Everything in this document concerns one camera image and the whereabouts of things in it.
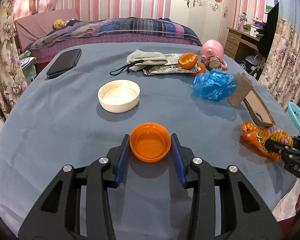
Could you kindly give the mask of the floral curtain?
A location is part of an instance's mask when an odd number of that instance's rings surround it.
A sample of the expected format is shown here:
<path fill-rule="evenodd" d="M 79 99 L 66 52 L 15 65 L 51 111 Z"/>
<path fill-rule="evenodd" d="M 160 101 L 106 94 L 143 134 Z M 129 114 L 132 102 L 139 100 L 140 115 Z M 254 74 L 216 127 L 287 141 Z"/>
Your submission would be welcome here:
<path fill-rule="evenodd" d="M 285 19 L 278 19 L 259 83 L 283 109 L 300 100 L 300 35 Z"/>

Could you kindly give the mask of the light blue plastic basket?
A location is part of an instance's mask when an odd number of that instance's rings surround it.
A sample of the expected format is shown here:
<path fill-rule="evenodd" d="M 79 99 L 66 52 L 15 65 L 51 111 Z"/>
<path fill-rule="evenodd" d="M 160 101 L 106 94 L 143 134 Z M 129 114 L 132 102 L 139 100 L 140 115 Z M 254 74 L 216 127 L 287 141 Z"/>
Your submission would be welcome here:
<path fill-rule="evenodd" d="M 293 102 L 288 103 L 287 113 L 300 134 L 300 108 Z"/>

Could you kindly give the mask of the orange plastic lid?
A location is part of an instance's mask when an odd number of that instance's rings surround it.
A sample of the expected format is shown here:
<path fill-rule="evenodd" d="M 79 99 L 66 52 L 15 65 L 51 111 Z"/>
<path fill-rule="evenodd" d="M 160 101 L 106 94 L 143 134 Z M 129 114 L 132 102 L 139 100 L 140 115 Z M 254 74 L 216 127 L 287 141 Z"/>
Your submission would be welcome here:
<path fill-rule="evenodd" d="M 144 123 L 133 129 L 129 145 L 134 156 L 146 163 L 156 163 L 166 157 L 172 144 L 168 130 L 156 123 Z"/>

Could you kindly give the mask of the plaid blue blanket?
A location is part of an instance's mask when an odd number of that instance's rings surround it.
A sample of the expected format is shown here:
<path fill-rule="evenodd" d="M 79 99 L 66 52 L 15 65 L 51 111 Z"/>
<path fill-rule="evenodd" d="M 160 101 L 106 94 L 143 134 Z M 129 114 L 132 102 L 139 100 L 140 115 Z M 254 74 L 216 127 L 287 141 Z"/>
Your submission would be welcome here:
<path fill-rule="evenodd" d="M 92 38 L 107 35 L 135 34 L 163 38 L 180 38 L 193 42 L 197 46 L 202 43 L 197 34 L 189 27 L 172 22 L 168 18 L 115 18 L 99 21 L 70 20 L 64 27 L 53 30 L 47 35 L 30 43 L 28 50 L 49 47 L 56 42 L 76 38 Z"/>

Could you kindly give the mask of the crumpled brown paper on table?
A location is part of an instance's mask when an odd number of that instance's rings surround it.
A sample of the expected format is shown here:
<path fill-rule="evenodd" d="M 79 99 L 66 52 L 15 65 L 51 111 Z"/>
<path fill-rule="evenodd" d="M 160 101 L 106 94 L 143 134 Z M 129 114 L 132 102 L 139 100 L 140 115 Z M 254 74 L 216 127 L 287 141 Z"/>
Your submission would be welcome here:
<path fill-rule="evenodd" d="M 222 69 L 221 60 L 216 56 L 209 57 L 204 64 L 209 71 L 213 69 Z"/>

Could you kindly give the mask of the bed with purple cover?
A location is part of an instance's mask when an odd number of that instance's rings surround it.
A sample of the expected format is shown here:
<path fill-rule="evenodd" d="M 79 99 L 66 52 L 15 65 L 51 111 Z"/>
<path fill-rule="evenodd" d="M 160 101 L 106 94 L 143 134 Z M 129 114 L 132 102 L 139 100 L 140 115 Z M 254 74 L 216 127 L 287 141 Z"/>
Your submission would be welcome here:
<path fill-rule="evenodd" d="M 79 46 L 83 44 L 95 44 L 95 43 L 135 43 L 135 42 L 158 42 L 158 43 L 175 43 L 175 44 L 188 44 L 192 46 L 197 46 L 193 42 L 185 41 L 180 38 L 159 38 L 148 35 L 107 35 L 101 37 L 92 37 L 92 38 L 76 38 L 66 41 L 56 42 L 49 47 L 43 47 L 41 49 L 35 50 L 26 50 L 31 52 L 31 55 L 37 58 L 39 63 L 48 63 L 50 62 L 60 51 Z"/>

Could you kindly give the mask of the orange snack wrapper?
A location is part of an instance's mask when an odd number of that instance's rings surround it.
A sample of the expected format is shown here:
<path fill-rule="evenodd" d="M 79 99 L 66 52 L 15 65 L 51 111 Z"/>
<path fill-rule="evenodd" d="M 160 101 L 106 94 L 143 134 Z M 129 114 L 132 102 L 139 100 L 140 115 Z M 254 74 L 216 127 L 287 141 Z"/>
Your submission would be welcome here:
<path fill-rule="evenodd" d="M 263 154 L 265 154 L 272 162 L 281 160 L 281 155 L 266 149 L 266 141 L 271 139 L 280 142 L 290 148 L 293 148 L 293 139 L 285 131 L 275 127 L 267 127 L 265 129 L 258 128 L 252 122 L 244 122 L 241 125 L 242 138 L 256 146 Z"/>

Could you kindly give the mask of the yellow duck plush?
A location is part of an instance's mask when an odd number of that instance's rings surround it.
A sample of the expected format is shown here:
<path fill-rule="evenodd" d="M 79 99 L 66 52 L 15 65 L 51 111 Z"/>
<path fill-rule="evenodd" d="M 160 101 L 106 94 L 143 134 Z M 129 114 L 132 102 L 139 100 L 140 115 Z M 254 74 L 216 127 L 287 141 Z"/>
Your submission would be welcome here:
<path fill-rule="evenodd" d="M 55 29 L 55 30 L 61 29 L 65 26 L 66 26 L 66 23 L 61 19 L 55 20 L 55 22 L 53 23 L 53 29 Z"/>

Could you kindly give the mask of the black smartphone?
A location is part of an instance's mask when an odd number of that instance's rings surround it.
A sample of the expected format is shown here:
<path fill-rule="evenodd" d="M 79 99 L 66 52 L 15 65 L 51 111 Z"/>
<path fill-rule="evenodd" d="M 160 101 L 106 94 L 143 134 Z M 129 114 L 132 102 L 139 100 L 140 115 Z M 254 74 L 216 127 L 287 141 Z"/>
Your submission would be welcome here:
<path fill-rule="evenodd" d="M 81 53 L 81 49 L 73 49 L 61 53 L 47 71 L 47 78 L 53 79 L 74 68 L 81 56 Z"/>

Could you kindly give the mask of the orange peel half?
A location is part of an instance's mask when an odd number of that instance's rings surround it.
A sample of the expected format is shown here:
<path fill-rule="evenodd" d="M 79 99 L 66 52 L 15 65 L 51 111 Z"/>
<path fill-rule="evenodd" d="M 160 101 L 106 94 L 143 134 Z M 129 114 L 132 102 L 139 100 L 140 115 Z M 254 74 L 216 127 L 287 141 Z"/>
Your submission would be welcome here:
<path fill-rule="evenodd" d="M 193 69 L 198 61 L 198 55 L 194 53 L 185 53 L 179 57 L 178 66 L 183 69 Z"/>

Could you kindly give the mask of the grey face mask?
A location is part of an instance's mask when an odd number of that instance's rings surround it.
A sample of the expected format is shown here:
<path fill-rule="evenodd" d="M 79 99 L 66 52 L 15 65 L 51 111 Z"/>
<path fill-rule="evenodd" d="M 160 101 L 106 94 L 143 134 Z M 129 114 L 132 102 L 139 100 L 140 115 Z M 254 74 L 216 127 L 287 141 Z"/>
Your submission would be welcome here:
<path fill-rule="evenodd" d="M 127 56 L 127 64 L 109 73 L 110 76 L 117 76 L 122 72 L 137 72 L 147 66 L 164 65 L 168 63 L 167 56 L 160 52 L 146 52 L 136 49 Z"/>

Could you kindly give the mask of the pink pig mug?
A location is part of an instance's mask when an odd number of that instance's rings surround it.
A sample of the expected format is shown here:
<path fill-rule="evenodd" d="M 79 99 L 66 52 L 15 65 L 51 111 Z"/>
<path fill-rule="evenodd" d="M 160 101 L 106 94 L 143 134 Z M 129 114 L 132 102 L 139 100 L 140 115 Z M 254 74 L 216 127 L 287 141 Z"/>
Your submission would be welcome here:
<path fill-rule="evenodd" d="M 227 70 L 228 65 L 223 60 L 224 57 L 224 48 L 223 46 L 216 40 L 208 40 L 206 41 L 201 48 L 201 57 L 202 61 L 205 62 L 209 57 L 216 56 L 221 60 L 222 70 Z"/>

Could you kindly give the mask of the blue plastic bag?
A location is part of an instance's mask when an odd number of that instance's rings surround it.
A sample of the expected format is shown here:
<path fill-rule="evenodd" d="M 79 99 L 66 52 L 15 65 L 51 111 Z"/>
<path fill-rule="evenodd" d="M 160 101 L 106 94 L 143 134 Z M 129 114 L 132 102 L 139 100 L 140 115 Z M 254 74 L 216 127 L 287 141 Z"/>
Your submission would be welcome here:
<path fill-rule="evenodd" d="M 232 95 L 236 88 L 235 75 L 218 69 L 197 75 L 192 84 L 194 94 L 214 102 L 219 102 Z"/>

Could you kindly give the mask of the desk lamp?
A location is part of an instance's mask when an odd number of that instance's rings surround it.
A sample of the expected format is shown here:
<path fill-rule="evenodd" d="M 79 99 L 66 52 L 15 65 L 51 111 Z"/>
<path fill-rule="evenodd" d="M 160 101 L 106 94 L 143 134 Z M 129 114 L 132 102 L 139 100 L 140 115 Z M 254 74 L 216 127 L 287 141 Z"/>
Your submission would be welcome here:
<path fill-rule="evenodd" d="M 238 16 L 238 24 L 237 24 L 237 30 L 240 31 L 241 28 L 243 27 L 244 23 L 247 22 L 247 14 L 245 12 L 241 13 Z"/>

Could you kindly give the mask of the white plastic lid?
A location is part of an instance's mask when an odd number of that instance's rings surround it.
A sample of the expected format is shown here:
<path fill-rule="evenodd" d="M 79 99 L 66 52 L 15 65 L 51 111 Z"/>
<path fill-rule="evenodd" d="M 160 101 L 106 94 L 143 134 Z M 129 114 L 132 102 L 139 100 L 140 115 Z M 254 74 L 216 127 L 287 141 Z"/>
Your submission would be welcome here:
<path fill-rule="evenodd" d="M 114 80 L 98 91 L 102 108 L 110 113 L 125 113 L 132 110 L 140 100 L 139 85 L 130 80 Z"/>

